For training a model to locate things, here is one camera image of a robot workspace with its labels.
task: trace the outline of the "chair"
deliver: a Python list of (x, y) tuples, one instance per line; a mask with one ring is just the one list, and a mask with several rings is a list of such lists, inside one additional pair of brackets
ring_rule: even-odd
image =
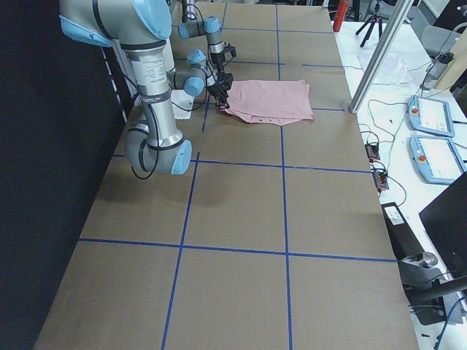
[(456, 26), (452, 31), (444, 28), (428, 26), (422, 33), (422, 45), (430, 57), (436, 57), (441, 51), (451, 50), (460, 36), (458, 31), (467, 27), (467, 22)]

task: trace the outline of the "blue joint cap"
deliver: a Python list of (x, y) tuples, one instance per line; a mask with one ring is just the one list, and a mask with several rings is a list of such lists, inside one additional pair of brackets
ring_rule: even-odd
[(217, 17), (208, 17), (204, 21), (204, 30), (207, 33), (215, 33), (220, 30), (220, 21)]
[(206, 59), (205, 54), (201, 50), (193, 50), (188, 54), (187, 61), (188, 64), (197, 64)]
[(146, 29), (164, 40), (172, 33), (172, 19), (166, 0), (132, 0), (134, 10)]
[(187, 27), (185, 27), (185, 24), (180, 24), (178, 26), (178, 34), (180, 35), (180, 38), (182, 39), (189, 39), (190, 34), (188, 34)]
[(73, 22), (62, 15), (60, 16), (60, 23), (62, 32), (77, 42), (85, 42), (86, 44), (95, 46), (112, 47), (112, 40), (109, 40), (105, 36), (87, 29), (86, 27)]
[(191, 77), (186, 79), (183, 90), (190, 96), (199, 96), (204, 89), (204, 80), (198, 77)]
[(190, 141), (184, 140), (182, 142), (177, 155), (175, 156), (174, 164), (170, 171), (171, 175), (182, 175), (188, 170), (191, 161), (192, 149)]

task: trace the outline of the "metal pole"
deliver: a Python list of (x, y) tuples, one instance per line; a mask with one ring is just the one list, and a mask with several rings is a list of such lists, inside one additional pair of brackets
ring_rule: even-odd
[(365, 74), (355, 91), (355, 95), (350, 102), (350, 111), (352, 113), (357, 113), (358, 109), (363, 103), (365, 96), (370, 90), (371, 83), (373, 82), (379, 67), (382, 65), (383, 60), (389, 50), (395, 36), (398, 33), (401, 24), (406, 19), (407, 13), (410, 10), (413, 0), (398, 0), (395, 4), (394, 13), (391, 16), (389, 23), (386, 25), (386, 29), (379, 40), (377, 48), (374, 50), (374, 54), (371, 57), (368, 67), (365, 70)]

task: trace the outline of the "table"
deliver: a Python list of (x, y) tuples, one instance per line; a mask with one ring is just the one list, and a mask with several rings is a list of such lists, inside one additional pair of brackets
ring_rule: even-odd
[[(36, 348), (415, 349), (328, 11), (198, 6), (237, 48), (226, 71), (305, 79), (316, 120), (250, 125), (208, 98), (178, 123), (189, 171), (145, 182), (122, 141)], [(171, 44), (182, 70), (206, 40)]]
[[(361, 53), (372, 53), (377, 45), (377, 35), (373, 33), (365, 47), (359, 47), (364, 33), (361, 33), (360, 36), (356, 36), (355, 32), (360, 28), (361, 24), (362, 23), (345, 22), (342, 25), (341, 31), (336, 34), (336, 41), (339, 47), (342, 64), (343, 66), (347, 66), (345, 68), (346, 78), (352, 95), (355, 93), (358, 83), (363, 76), (363, 70), (350, 67), (361, 67), (358, 55)], [(415, 36), (410, 25), (407, 24), (402, 25), (396, 40), (390, 48), (389, 54), (401, 56), (410, 69), (422, 68), (412, 71), (414, 76), (412, 82), (401, 85), (373, 85), (366, 96), (365, 102), (358, 111), (358, 122), (360, 124), (369, 125), (371, 130), (379, 135), (381, 141), (392, 141), (392, 137), (374, 127), (373, 120), (368, 110), (368, 100), (377, 99), (388, 103), (407, 102), (409, 97), (417, 92), (420, 83), (423, 81), (426, 68), (424, 65), (430, 62), (430, 58), (424, 51), (420, 41)], [(442, 92), (434, 90), (424, 93), (424, 96), (432, 96), (434, 94), (436, 94), (434, 98), (449, 102), (453, 120), (466, 121), (460, 107), (448, 90)], [(371, 111), (377, 125), (382, 126), (392, 133), (397, 130), (405, 114), (405, 110), (405, 105), (386, 106), (377, 102), (371, 103)], [(364, 125), (360, 125), (360, 128), (362, 131), (368, 130)], [(467, 146), (466, 126), (455, 124), (455, 132), (456, 136), (454, 141)], [(414, 234), (426, 251), (436, 253), (436, 249), (422, 226), (418, 213), (447, 186), (426, 184), (421, 180), (409, 154), (407, 141), (413, 134), (415, 134), (415, 132), (410, 128), (408, 120), (404, 120), (395, 139), (389, 175), (397, 179), (407, 190), (407, 199), (405, 204), (401, 207), (401, 211), (414, 231)], [(467, 150), (460, 147), (458, 147), (458, 150), (463, 159), (467, 159)], [(390, 152), (390, 144), (382, 144), (379, 152), (382, 157), (382, 162), (387, 165), (389, 162), (388, 155)], [(388, 203), (395, 201), (396, 203), (400, 203), (404, 197), (402, 189), (392, 181), (390, 181), (389, 185), (390, 190), (381, 194), (380, 202)], [(442, 261), (440, 263), (440, 269), (443, 272), (446, 271), (446, 267)], [(412, 320), (417, 331), (417, 339), (420, 348), (432, 349), (435, 337), (441, 331), (442, 324), (433, 324), (426, 327), (418, 322), (416, 316), (413, 316)], [(424, 338), (421, 336), (422, 333), (429, 334), (430, 337)], [(449, 327), (444, 337), (443, 345), (441, 346), (442, 349), (463, 349), (463, 346), (467, 344), (467, 325)]]

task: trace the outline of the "blue tape grid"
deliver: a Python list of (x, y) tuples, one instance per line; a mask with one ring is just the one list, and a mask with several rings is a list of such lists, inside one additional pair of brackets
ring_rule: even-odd
[[(196, 246), (192, 244), (171, 244), (171, 243), (158, 243), (158, 242), (145, 242), (145, 241), (126, 241), (120, 239), (105, 239), (105, 238), (80, 238), (80, 242), (91, 242), (101, 244), (122, 244), (127, 246), (159, 246), (162, 248), (174, 248), (174, 249), (190, 249), (190, 250), (209, 250), (213, 252), (233, 252), (233, 253), (244, 253), (244, 254), (259, 254), (259, 255), (279, 255), (285, 256), (285, 252), (276, 252), (274, 250), (261, 250), (261, 249), (241, 249), (241, 248), (229, 248), (224, 246)], [(300, 253), (300, 252), (289, 252), (291, 257), (308, 257), (315, 259), (331, 259), (331, 260), (351, 260), (351, 261), (372, 261), (375, 263), (396, 263), (395, 259), (385, 259), (381, 257), (351, 257), (347, 255), (331, 255), (331, 254), (313, 254), (313, 253)]]
[[(198, 154), (196, 156), (196, 160), (198, 160), (198, 159), (199, 159), (199, 152), (198, 152)], [(163, 338), (162, 338), (161, 350), (164, 350), (166, 348), (167, 334), (168, 334), (168, 331), (169, 331), (170, 316), (171, 316), (172, 306), (174, 305), (175, 289), (177, 287), (177, 279), (178, 279), (178, 273), (179, 273), (179, 270), (180, 270), (180, 262), (182, 261), (183, 244), (185, 242), (185, 234), (187, 232), (188, 217), (190, 216), (191, 200), (193, 198), (193, 191), (195, 189), (195, 181), (196, 181), (196, 172), (197, 172), (197, 170), (198, 170), (198, 162), (195, 163), (195, 170), (193, 172), (193, 178), (191, 180), (190, 196), (188, 197), (188, 205), (187, 205), (187, 211), (186, 211), (186, 215), (185, 215), (185, 222), (183, 223), (182, 238), (180, 239), (180, 246), (179, 246), (179, 249), (178, 249), (177, 266), (175, 268), (174, 280), (172, 282), (172, 289), (171, 289), (170, 301), (169, 301), (169, 309), (167, 310), (167, 316), (166, 316), (166, 324), (165, 324), (164, 329), (163, 329)]]
[[(280, 42), (279, 42), (279, 10), (276, 10), (276, 40), (277, 40), (277, 78), (280, 81)], [(284, 128), (280, 127), (280, 152), (282, 168), (282, 201), (284, 206), (284, 242), (285, 242), (285, 282), (287, 285), (287, 323), (289, 330), (289, 350), (293, 350), (293, 328), (292, 328), (292, 302), (290, 292), (290, 258), (289, 258), (289, 230), (287, 223), (287, 186), (285, 176), (284, 156)]]
[[(232, 61), (232, 63), (256, 63), (256, 64), (274, 64), (277, 65), (277, 76), (278, 80), (281, 80), (281, 69), (280, 67), (284, 63), (280, 62), (280, 43), (279, 43), (279, 33), (280, 32), (296, 32), (296, 33), (315, 33), (315, 34), (332, 34), (333, 32), (320, 32), (320, 31), (286, 31), (279, 29), (279, 13), (277, 5), (275, 7), (276, 12), (276, 29), (266, 30), (266, 29), (249, 29), (249, 28), (225, 28), (224, 21), (227, 12), (228, 4), (225, 5), (223, 19), (221, 27), (222, 29), (230, 30), (239, 30), (239, 31), (275, 31), (277, 37), (277, 62), (276, 63), (263, 63), (263, 62), (249, 62), (249, 61)], [(303, 66), (326, 66), (326, 65), (312, 65), (304, 64)], [(327, 66), (327, 67), (336, 67), (343, 68), (342, 66)], [(209, 105), (213, 104), (209, 102), (210, 95), (208, 95), (206, 108), (204, 110), (204, 120), (202, 126), (202, 132), (205, 131)], [(335, 111), (343, 112), (344, 109), (332, 109), (332, 108), (315, 108), (315, 110), (325, 110), (325, 111)], [(288, 335), (289, 335), (289, 350), (293, 350), (293, 322), (292, 322), (292, 305), (291, 305), (291, 285), (290, 285), (290, 256), (293, 257), (307, 257), (307, 258), (318, 258), (318, 259), (335, 259), (335, 260), (357, 260), (357, 261), (369, 261), (369, 262), (379, 262), (379, 263), (396, 263), (397, 260), (394, 259), (385, 259), (385, 258), (376, 258), (376, 257), (351, 257), (351, 256), (340, 256), (340, 255), (329, 255), (329, 254), (310, 254), (310, 253), (300, 253), (300, 252), (290, 252), (289, 251), (289, 240), (288, 240), (288, 222), (287, 222), (287, 187), (286, 187), (286, 172), (285, 169), (301, 169), (301, 170), (317, 170), (317, 171), (340, 171), (340, 172), (352, 172), (352, 173), (363, 173), (371, 174), (371, 171), (361, 171), (361, 170), (352, 170), (352, 169), (336, 169), (336, 168), (319, 168), (319, 167), (308, 167), (308, 166), (287, 166), (285, 165), (285, 146), (284, 146), (284, 131), (283, 127), (280, 127), (280, 138), (281, 138), (281, 163), (280, 165), (274, 164), (260, 164), (260, 163), (231, 163), (231, 162), (221, 162), (215, 160), (200, 160), (200, 152), (198, 152), (196, 159), (191, 160), (195, 163), (195, 168), (193, 171), (193, 178), (191, 182), (190, 194), (188, 197), (188, 204), (185, 214), (185, 221), (183, 225), (182, 237), (180, 239), (180, 244), (165, 244), (165, 243), (156, 243), (156, 242), (143, 242), (143, 241), (121, 241), (121, 240), (112, 240), (112, 239), (100, 239), (100, 238), (80, 238), (79, 241), (82, 242), (94, 242), (94, 243), (104, 243), (104, 244), (128, 244), (128, 245), (138, 245), (138, 246), (159, 246), (166, 248), (178, 249), (177, 264), (174, 273), (174, 279), (172, 282), (171, 295), (169, 300), (169, 307), (166, 315), (166, 323), (164, 325), (163, 340), (161, 344), (161, 350), (165, 350), (167, 336), (169, 333), (169, 324), (171, 318), (171, 310), (174, 304), (174, 296), (177, 288), (177, 279), (180, 271), (180, 263), (182, 261), (183, 249), (195, 249), (195, 250), (209, 250), (217, 252), (237, 252), (245, 254), (270, 254), (270, 255), (279, 255), (285, 257), (285, 272), (286, 272), (286, 285), (287, 285), (287, 323), (288, 323)], [(125, 157), (125, 155), (115, 154), (114, 157)], [(234, 166), (259, 166), (259, 167), (272, 167), (272, 168), (281, 168), (282, 169), (282, 199), (283, 199), (283, 209), (284, 209), (284, 238), (285, 238), (285, 251), (284, 252), (275, 252), (269, 250), (257, 250), (257, 249), (235, 249), (228, 247), (215, 247), (215, 246), (195, 246), (195, 245), (185, 245), (185, 235), (188, 226), (188, 220), (190, 216), (191, 201), (193, 198), (193, 192), (196, 185), (196, 174), (198, 170), (199, 163), (206, 164), (223, 164), (223, 165), (234, 165)]]

